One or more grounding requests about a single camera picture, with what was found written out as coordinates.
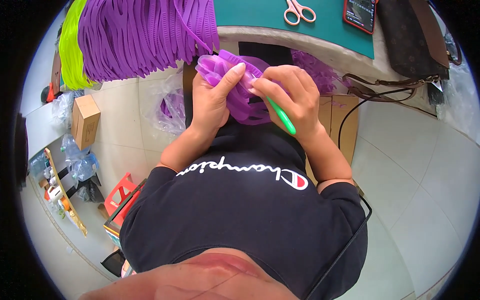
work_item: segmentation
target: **black t-shirt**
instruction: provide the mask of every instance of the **black t-shirt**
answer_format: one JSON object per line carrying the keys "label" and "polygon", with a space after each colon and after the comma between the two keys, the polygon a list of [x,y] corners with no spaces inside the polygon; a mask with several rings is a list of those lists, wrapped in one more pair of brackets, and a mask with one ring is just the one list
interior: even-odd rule
{"label": "black t-shirt", "polygon": [[[318,194],[284,139],[264,132],[218,137],[180,173],[152,170],[120,231],[136,272],[217,247],[247,253],[304,298],[365,219],[356,188],[332,184]],[[358,280],[366,228],[317,289],[333,299]]]}

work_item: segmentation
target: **hand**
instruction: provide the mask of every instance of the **hand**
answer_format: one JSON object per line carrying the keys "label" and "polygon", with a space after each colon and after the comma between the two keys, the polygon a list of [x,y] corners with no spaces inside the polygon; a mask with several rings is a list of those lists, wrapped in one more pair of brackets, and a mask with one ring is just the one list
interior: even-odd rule
{"label": "hand", "polygon": [[227,95],[245,73],[245,63],[231,68],[217,86],[211,86],[200,74],[193,79],[192,125],[203,133],[216,133],[230,115]]}
{"label": "hand", "polygon": [[[289,95],[272,80],[281,82]],[[288,132],[265,96],[285,111],[297,130],[294,137],[300,143],[325,130],[318,120],[320,94],[315,82],[305,70],[290,65],[269,67],[261,78],[252,80],[252,86],[250,92],[264,100],[273,123]]]}

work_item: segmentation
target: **neon yellow silicone strip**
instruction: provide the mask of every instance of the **neon yellow silicone strip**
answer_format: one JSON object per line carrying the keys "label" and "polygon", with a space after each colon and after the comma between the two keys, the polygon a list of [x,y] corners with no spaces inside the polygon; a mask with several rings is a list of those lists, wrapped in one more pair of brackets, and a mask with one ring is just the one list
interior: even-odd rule
{"label": "neon yellow silicone strip", "polygon": [[78,47],[78,21],[87,0],[75,0],[63,22],[59,54],[63,81],[72,90],[92,87],[95,82],[84,73],[84,56]]}

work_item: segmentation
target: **champion logo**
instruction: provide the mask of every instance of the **champion logo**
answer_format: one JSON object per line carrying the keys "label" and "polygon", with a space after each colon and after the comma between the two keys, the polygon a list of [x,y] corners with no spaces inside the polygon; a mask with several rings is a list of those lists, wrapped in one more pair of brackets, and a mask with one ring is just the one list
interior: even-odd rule
{"label": "champion logo", "polygon": [[202,174],[203,172],[205,172],[205,168],[207,166],[209,166],[210,169],[221,170],[222,168],[226,168],[228,170],[237,171],[237,172],[250,171],[252,169],[257,172],[269,170],[276,174],[275,180],[278,181],[281,178],[286,184],[288,184],[295,190],[302,191],[302,190],[305,190],[308,186],[308,180],[305,177],[289,169],[281,169],[279,167],[273,168],[272,166],[266,166],[266,165],[251,165],[249,167],[237,167],[237,166],[231,166],[229,164],[225,164],[224,161],[225,161],[225,156],[222,156],[222,158],[218,163],[214,161],[204,161],[199,164],[192,164],[188,168],[186,168],[184,171],[179,172],[177,176],[182,176],[185,173],[188,173],[190,171],[195,171],[197,169],[199,169],[198,172]]}

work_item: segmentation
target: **red phone case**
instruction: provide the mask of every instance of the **red phone case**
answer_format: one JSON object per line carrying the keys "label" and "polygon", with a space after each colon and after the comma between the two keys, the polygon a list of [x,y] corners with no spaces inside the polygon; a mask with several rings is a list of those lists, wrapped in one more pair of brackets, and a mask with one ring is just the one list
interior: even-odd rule
{"label": "red phone case", "polygon": [[347,20],[347,1],[348,0],[345,0],[344,4],[343,4],[343,21],[347,24],[350,24],[352,26],[355,26],[357,27],[358,29],[360,29],[361,31],[364,31],[366,33],[368,33],[369,35],[372,35],[373,32],[375,31],[375,16],[376,16],[376,12],[377,12],[377,9],[375,7],[375,13],[373,14],[373,27],[372,27],[372,32],[366,30],[365,28],[361,27],[361,26],[358,26],[357,24],[353,23],[353,22],[350,22],[349,20]]}

